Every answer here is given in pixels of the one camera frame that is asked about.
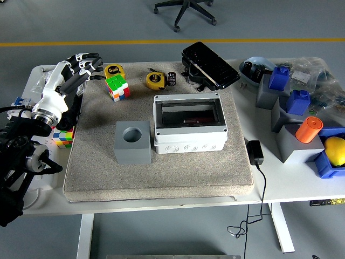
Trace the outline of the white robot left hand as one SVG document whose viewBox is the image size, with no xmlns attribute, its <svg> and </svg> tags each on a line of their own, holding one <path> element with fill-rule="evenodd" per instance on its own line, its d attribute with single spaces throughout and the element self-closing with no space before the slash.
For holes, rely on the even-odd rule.
<svg viewBox="0 0 345 259">
<path fill-rule="evenodd" d="M 31 118 L 56 124 L 68 111 L 65 97 L 76 90 L 102 65 L 97 53 L 78 53 L 59 62 L 42 92 L 41 100 L 32 109 Z"/>
</svg>

